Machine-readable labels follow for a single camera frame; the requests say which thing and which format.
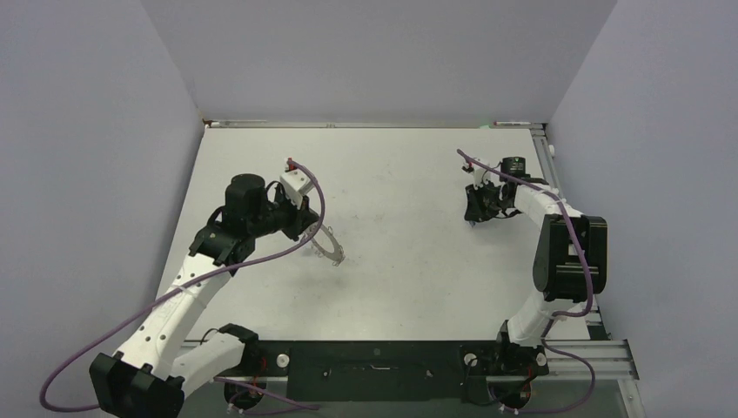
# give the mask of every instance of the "gray wall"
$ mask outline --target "gray wall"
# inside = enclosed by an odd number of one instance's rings
[[[549,134],[610,225],[607,327],[650,418],[738,416],[738,3],[620,0]]]
[[[47,416],[51,369],[153,298],[201,129],[137,0],[2,1],[0,415]],[[53,401],[95,401],[90,361]]]
[[[615,0],[143,0],[208,118],[548,121]]]

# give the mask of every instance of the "red wire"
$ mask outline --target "red wire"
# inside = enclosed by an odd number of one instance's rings
[[[258,379],[258,376],[262,374],[265,370],[266,370],[266,357],[262,357],[261,358],[261,369],[259,369],[259,371],[256,374],[254,374],[254,377],[252,378],[253,386],[257,386],[256,380]]]
[[[530,366],[528,366],[528,377],[531,377],[531,376],[533,376],[533,370],[531,369]],[[530,382],[526,383],[526,386],[523,387],[523,390],[526,390],[526,388],[528,388],[531,391],[533,391],[531,389]]]

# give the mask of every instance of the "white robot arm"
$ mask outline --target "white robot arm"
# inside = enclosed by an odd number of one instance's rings
[[[155,307],[113,356],[99,354],[90,375],[102,410],[119,417],[177,416],[185,398],[213,376],[236,367],[258,336],[228,324],[205,344],[177,356],[187,334],[215,294],[235,271],[218,273],[194,286],[188,280],[222,266],[243,262],[256,238],[281,231],[292,240],[318,220],[307,193],[313,188],[304,173],[287,162],[275,198],[259,176],[234,177],[225,190],[225,205],[196,235],[190,253],[167,290],[178,292]]]
[[[503,326],[509,342],[522,347],[537,347],[552,315],[568,311],[576,303],[586,299],[582,267],[561,222],[564,206],[575,229],[580,244],[586,249],[590,273],[595,281],[594,291],[605,286],[607,263],[607,224],[604,219],[587,217],[573,209],[564,199],[555,199],[545,191],[558,195],[558,190],[542,179],[531,179],[526,174],[525,159],[504,158],[500,172],[535,184],[541,190],[519,185],[500,177],[494,184],[493,173],[478,165],[465,163],[465,172],[473,175],[473,183],[466,188],[467,209],[465,219],[470,223],[495,218],[510,218],[525,214],[541,231],[538,251],[533,263],[535,289],[530,293],[520,311]]]

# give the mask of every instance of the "bolt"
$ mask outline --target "bolt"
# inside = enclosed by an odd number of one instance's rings
[[[287,354],[280,354],[277,356],[277,366],[285,368],[290,364],[290,356]]]
[[[467,353],[464,356],[464,364],[467,366],[475,367],[477,365],[477,356],[474,353]]]
[[[546,366],[546,356],[543,353],[538,353],[538,355],[535,356],[535,364],[544,367]]]

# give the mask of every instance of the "white table surface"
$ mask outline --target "white table surface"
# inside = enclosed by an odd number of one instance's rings
[[[228,322],[262,340],[493,339],[533,289],[539,233],[522,215],[474,228],[463,220],[472,177],[456,148],[488,161],[525,157],[528,172],[542,177],[526,129],[209,129],[158,294],[223,204],[231,177],[250,172],[268,183],[293,157],[318,177],[325,223],[346,260],[334,267],[303,248],[241,269],[188,339]],[[292,244],[282,233],[260,238],[250,259]],[[584,320],[557,324],[550,335],[589,338]]]

